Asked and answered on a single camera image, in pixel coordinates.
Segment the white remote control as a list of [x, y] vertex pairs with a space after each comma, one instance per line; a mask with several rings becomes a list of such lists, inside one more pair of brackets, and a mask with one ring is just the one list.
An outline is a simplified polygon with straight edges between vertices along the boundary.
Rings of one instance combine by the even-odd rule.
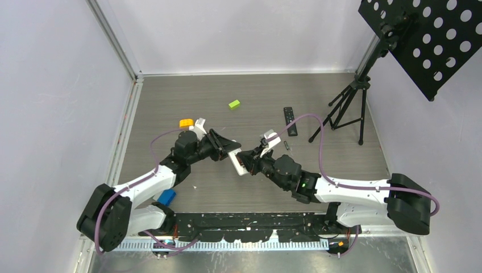
[[249, 172], [246, 170], [245, 166], [243, 163], [236, 157], [238, 153], [240, 153], [242, 150], [240, 148], [237, 148], [236, 150], [230, 151], [228, 153], [228, 156], [236, 170], [239, 176], [243, 176], [246, 174], [249, 174]]

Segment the black remote control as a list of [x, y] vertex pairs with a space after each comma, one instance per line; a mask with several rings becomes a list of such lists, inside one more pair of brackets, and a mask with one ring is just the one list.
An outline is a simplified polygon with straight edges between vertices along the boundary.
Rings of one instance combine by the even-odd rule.
[[[284, 117], [285, 117], [285, 123], [286, 125], [290, 125], [294, 119], [295, 119], [295, 116], [294, 116], [294, 112], [293, 112], [293, 108], [288, 106], [288, 107], [284, 107], [283, 108], [283, 111], [284, 111]], [[296, 124], [293, 124], [293, 125], [290, 125], [287, 130], [286, 130], [288, 136], [290, 137], [296, 137], [298, 135], [298, 131], [297, 131], [297, 127], [296, 127]]]

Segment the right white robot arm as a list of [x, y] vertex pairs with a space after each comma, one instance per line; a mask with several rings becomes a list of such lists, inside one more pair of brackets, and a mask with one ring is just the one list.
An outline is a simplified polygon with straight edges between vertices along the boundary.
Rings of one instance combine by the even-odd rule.
[[256, 150], [229, 153], [239, 175], [258, 173], [298, 202], [327, 203], [325, 228], [340, 233], [345, 227], [388, 225], [415, 235], [430, 232], [431, 194], [400, 173], [390, 179], [363, 181], [324, 177], [308, 172], [290, 156], [278, 159]]

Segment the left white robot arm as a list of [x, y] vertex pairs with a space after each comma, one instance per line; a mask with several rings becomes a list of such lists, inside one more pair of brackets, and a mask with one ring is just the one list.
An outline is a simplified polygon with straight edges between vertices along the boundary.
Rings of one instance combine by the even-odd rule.
[[178, 138], [170, 153], [153, 170], [115, 187], [101, 184], [93, 191], [76, 228], [94, 242], [98, 253], [114, 250], [128, 235], [149, 230], [170, 234], [174, 212], [157, 198], [184, 181], [192, 164], [206, 158], [223, 160], [242, 146], [213, 129], [200, 134], [192, 130], [176, 132]]

